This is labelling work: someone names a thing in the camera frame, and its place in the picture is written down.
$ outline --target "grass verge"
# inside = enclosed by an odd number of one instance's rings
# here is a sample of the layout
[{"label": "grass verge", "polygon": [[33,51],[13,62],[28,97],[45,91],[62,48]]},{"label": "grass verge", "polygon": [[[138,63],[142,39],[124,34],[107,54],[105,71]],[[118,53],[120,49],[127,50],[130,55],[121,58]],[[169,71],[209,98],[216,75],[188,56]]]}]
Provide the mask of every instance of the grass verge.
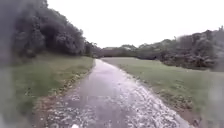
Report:
[{"label": "grass verge", "polygon": [[189,70],[166,66],[159,61],[135,58],[102,58],[134,75],[152,87],[153,91],[190,123],[206,115],[208,92],[212,79],[224,79],[223,73]]},{"label": "grass verge", "polygon": [[11,67],[18,110],[29,113],[38,98],[71,86],[92,64],[93,59],[88,57],[45,55]]}]

